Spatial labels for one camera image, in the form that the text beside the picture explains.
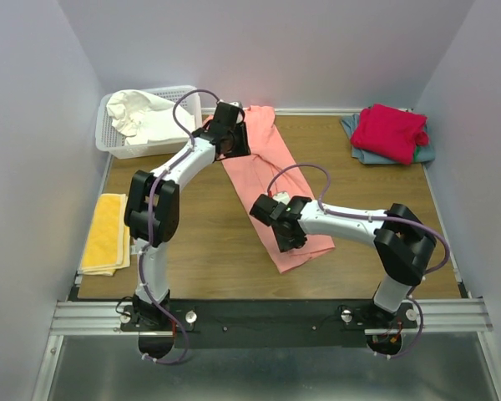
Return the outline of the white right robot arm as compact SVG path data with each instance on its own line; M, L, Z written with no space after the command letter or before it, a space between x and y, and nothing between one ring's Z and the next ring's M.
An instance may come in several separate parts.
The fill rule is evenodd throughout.
M374 248L385 276L367 307L369 321L386 327L426 272L436 247L436 234L401 204L388 210L362 211L294 196L286 203L259 195L250 216L269 226L281 252L302 248L308 236L331 236Z

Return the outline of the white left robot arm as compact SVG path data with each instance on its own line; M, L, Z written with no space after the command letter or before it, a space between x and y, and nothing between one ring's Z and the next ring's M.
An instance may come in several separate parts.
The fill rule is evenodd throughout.
M217 103L213 117L195 130L185 146L150 172L137 171L129 188L124 224L135 240L138 285L131 318L151 330L169 316L167 247L180 222L180 193L204 168L217 160L247 156L245 111L239 102Z

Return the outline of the pink t shirt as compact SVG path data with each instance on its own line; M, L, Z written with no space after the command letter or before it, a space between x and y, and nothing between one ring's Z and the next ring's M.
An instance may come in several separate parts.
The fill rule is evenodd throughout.
M287 171L278 179L274 178L282 169L296 163L275 126L275 119L275 110L270 106L252 105L245 109L250 155L222 162L245 211L251 209L259 195L268 192L274 195L285 191L290 196L314 197L311 187L298 168ZM280 273L288 272L335 249L330 236L317 235L308 236L306 244L300 249L281 252L270 227L253 217L250 222Z

